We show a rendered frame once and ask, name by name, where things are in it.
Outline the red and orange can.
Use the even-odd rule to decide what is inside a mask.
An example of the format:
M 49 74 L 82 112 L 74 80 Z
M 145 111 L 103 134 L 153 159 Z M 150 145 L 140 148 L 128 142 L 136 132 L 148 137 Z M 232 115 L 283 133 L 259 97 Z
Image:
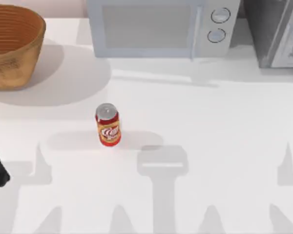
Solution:
M 121 139 L 120 119 L 117 108 L 111 103 L 100 104 L 95 112 L 100 142 L 104 146 L 117 145 Z

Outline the pale microwave oven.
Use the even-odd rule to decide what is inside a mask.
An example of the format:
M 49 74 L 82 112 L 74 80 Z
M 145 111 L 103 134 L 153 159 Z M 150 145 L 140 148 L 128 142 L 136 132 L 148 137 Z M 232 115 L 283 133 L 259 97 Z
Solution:
M 195 58 L 224 56 L 229 47 L 240 0 L 86 0 L 92 44 L 99 58 L 189 58 L 197 7 L 201 20 Z M 213 10 L 227 8 L 224 23 L 211 20 Z M 220 43 L 207 39 L 223 29 Z

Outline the round microwave knob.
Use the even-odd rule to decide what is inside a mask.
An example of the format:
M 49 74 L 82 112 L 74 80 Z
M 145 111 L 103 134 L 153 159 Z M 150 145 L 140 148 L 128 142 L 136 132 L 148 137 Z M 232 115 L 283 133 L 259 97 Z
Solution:
M 230 18 L 230 10 L 227 8 L 219 8 L 213 10 L 211 20 L 215 23 L 224 23 Z
M 220 43 L 226 38 L 226 32 L 223 29 L 216 29 L 209 31 L 207 34 L 207 39 L 211 43 Z

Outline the brown woven basket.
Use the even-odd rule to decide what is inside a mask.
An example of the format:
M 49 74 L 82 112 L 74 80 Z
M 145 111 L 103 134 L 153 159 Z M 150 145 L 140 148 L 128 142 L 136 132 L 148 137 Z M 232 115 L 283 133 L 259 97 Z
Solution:
M 0 90 L 26 85 L 41 53 L 46 22 L 35 11 L 0 4 Z

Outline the grey cabinet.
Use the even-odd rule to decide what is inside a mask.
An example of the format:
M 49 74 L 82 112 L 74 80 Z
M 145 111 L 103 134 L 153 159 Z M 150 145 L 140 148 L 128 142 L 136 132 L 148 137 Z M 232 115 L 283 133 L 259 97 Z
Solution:
M 293 0 L 244 0 L 260 68 L 293 68 Z

